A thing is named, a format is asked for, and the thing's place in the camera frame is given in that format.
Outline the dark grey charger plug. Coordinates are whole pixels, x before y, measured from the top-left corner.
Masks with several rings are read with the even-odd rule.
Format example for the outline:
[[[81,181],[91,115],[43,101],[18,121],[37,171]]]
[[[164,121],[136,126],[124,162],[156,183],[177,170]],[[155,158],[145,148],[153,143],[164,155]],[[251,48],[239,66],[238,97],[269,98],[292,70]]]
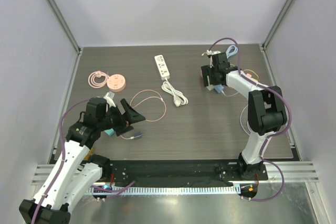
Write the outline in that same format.
[[[142,133],[140,132],[136,132],[134,133],[134,135],[132,136],[132,139],[133,140],[137,140],[137,139],[140,139],[142,137]]]

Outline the teal charger plug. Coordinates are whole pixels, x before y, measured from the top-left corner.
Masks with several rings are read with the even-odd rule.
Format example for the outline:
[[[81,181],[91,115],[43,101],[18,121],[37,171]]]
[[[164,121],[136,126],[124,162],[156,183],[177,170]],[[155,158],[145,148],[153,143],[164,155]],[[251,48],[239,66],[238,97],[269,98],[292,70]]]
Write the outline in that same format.
[[[112,135],[115,133],[114,129],[108,129],[108,130],[105,130],[104,132],[105,132],[106,135],[108,135],[108,136],[112,136]]]

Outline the round pink power socket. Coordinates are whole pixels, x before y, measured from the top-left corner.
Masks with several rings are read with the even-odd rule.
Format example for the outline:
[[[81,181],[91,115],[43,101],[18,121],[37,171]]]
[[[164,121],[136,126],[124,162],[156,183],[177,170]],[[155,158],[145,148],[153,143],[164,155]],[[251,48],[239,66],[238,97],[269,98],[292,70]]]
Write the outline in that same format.
[[[121,74],[113,74],[107,79],[107,87],[111,92],[121,92],[125,86],[126,79]]]

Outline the white power strip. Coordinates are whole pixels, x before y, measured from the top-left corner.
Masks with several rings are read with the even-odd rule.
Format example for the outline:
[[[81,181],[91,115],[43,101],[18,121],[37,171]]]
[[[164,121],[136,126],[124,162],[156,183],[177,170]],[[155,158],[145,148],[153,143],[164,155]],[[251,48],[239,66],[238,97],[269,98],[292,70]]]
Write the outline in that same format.
[[[170,78],[170,72],[168,70],[167,64],[165,62],[163,55],[154,56],[154,60],[160,74],[161,80],[168,80]]]

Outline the light blue charger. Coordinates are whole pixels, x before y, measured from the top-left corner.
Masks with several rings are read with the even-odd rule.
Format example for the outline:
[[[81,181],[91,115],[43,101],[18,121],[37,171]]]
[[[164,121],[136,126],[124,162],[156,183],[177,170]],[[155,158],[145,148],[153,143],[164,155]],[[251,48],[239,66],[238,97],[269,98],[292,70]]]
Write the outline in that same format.
[[[214,89],[217,93],[224,93],[224,87],[222,85],[216,85],[214,86]]]

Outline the white cube socket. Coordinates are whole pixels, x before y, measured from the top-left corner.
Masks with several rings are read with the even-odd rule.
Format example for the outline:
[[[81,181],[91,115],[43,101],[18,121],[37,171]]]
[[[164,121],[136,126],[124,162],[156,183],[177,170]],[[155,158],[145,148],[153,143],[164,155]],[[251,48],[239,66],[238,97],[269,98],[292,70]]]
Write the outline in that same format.
[[[213,90],[214,89],[214,86],[213,85],[210,85],[210,86],[207,86],[206,87],[209,91]]]

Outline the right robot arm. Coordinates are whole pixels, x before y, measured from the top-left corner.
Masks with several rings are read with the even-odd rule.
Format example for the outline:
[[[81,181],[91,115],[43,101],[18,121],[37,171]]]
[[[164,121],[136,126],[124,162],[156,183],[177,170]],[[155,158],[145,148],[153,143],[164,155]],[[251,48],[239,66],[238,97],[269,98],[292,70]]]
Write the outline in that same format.
[[[278,86],[265,86],[231,66],[225,53],[207,51],[209,64],[201,67],[204,86],[223,85],[236,90],[248,102],[248,142],[239,154],[237,174],[247,180],[261,170],[269,140],[287,123],[285,101]]]

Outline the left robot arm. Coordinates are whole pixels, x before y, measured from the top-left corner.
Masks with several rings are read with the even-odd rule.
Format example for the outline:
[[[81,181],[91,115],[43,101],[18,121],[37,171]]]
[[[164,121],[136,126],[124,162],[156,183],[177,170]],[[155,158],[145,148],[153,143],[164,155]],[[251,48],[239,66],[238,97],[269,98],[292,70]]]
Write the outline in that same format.
[[[111,161],[97,154],[87,160],[79,175],[75,173],[102,132],[112,129],[120,136],[133,130],[134,123],[145,121],[125,99],[120,102],[123,113],[109,98],[86,100],[79,119],[67,135],[60,135],[61,154],[48,178],[33,199],[24,199],[19,206],[25,223],[68,223],[74,207],[92,184],[111,177]]]

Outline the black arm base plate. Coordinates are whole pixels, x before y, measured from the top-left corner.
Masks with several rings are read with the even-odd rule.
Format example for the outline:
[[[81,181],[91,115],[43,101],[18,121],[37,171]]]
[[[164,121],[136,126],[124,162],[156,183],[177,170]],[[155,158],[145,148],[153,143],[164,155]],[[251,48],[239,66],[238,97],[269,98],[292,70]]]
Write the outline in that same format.
[[[266,181],[264,164],[243,174],[236,159],[119,160],[111,161],[116,185],[135,182],[138,187],[219,186],[235,181]]]

